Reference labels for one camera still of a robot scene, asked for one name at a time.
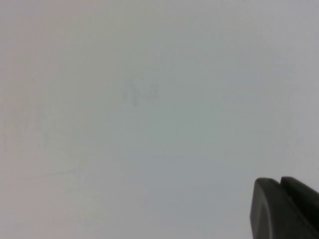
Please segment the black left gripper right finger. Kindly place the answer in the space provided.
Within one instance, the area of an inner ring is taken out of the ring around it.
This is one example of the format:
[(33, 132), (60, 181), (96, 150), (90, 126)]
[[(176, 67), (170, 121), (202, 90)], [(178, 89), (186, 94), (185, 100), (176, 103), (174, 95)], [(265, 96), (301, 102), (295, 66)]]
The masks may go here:
[(314, 227), (319, 227), (319, 193), (293, 177), (282, 177), (280, 185), (302, 215)]

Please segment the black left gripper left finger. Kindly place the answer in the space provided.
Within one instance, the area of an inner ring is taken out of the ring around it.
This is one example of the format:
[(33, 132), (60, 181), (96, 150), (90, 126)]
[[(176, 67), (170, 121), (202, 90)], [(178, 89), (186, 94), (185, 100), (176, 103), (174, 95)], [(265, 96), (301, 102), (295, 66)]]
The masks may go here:
[(254, 239), (317, 239), (314, 228), (280, 182), (258, 178), (254, 183), (250, 223)]

